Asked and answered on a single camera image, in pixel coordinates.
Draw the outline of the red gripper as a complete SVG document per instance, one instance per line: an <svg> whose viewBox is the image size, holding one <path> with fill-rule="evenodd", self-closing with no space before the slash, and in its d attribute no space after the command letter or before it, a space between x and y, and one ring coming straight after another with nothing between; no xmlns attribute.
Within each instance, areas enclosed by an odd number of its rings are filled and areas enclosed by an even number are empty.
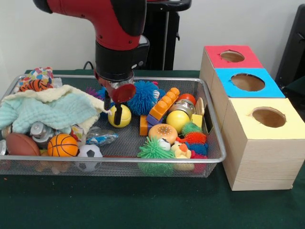
<svg viewBox="0 0 305 229"><path fill-rule="evenodd" d="M114 113L114 124L121 124L122 107L120 103L124 103L133 98L136 93L134 86L134 74L131 77L119 82L112 82L102 78L99 74L95 73L98 82L105 88L104 109L109 110L111 101L115 102L116 111Z"/></svg>

